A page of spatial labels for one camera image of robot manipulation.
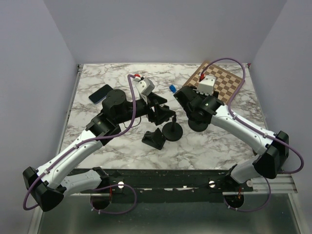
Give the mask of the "black round-base phone stand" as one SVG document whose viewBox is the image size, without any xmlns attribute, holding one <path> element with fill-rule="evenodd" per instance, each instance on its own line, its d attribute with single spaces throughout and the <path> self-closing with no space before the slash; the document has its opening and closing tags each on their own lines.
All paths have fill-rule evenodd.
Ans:
<svg viewBox="0 0 312 234">
<path fill-rule="evenodd" d="M 166 123 L 162 128 L 162 134 L 168 141 L 175 142 L 182 138 L 183 129 L 177 123 L 176 115 L 173 116 L 172 121 Z"/>
</svg>

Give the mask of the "black ball-joint phone stand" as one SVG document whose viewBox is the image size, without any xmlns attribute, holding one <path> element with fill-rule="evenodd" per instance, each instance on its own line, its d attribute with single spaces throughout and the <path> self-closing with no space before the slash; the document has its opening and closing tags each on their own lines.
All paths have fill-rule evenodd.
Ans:
<svg viewBox="0 0 312 234">
<path fill-rule="evenodd" d="M 211 117 L 201 114 L 194 114 L 188 116 L 188 125 L 195 132 L 203 132 L 211 123 Z"/>
</svg>

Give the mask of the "dark blue phone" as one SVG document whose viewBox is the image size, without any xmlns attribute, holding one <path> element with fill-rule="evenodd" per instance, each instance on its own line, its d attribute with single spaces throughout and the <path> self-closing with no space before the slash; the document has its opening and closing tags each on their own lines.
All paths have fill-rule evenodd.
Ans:
<svg viewBox="0 0 312 234">
<path fill-rule="evenodd" d="M 103 99 L 106 98 L 107 94 L 112 90 L 112 87 L 108 84 L 105 84 L 104 86 L 102 86 L 101 88 L 99 88 L 98 90 L 96 90 L 94 93 L 92 93 L 91 95 L 89 95 L 89 100 L 93 103 L 93 104 L 97 104 L 100 101 L 102 101 Z"/>
</svg>

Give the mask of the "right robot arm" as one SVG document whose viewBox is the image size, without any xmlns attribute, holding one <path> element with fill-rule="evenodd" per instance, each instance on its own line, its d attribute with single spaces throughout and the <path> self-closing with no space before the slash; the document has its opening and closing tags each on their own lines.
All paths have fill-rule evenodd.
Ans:
<svg viewBox="0 0 312 234">
<path fill-rule="evenodd" d="M 242 183 L 263 176 L 274 179 L 289 156 L 287 133 L 274 133 L 263 129 L 245 118 L 231 116 L 228 106 L 213 95 L 198 94 L 190 86 L 184 86 L 174 94 L 175 99 L 188 117 L 189 127 L 203 132 L 212 124 L 245 142 L 256 154 L 241 164 L 234 165 L 224 179 L 225 187 L 235 191 Z"/>
</svg>

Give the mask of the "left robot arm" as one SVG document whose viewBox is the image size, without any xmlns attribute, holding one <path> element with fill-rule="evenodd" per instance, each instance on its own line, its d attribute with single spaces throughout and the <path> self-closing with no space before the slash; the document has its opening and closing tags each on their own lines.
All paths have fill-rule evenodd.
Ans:
<svg viewBox="0 0 312 234">
<path fill-rule="evenodd" d="M 70 175 L 73 169 L 90 154 L 104 147 L 114 138 L 130 130 L 121 130 L 120 124 L 137 117 L 147 116 L 155 125 L 167 122 L 175 112 L 166 105 L 167 99 L 151 92 L 146 99 L 128 101 L 123 90 L 113 89 L 102 102 L 102 110 L 81 134 L 65 150 L 38 168 L 28 167 L 22 175 L 27 189 L 23 208 L 27 207 L 29 196 L 36 201 L 42 211 L 47 212 L 58 206 L 62 200 L 74 193 L 95 190 L 104 192 L 108 187 L 106 173 L 100 169 L 90 169 L 79 175 Z"/>
</svg>

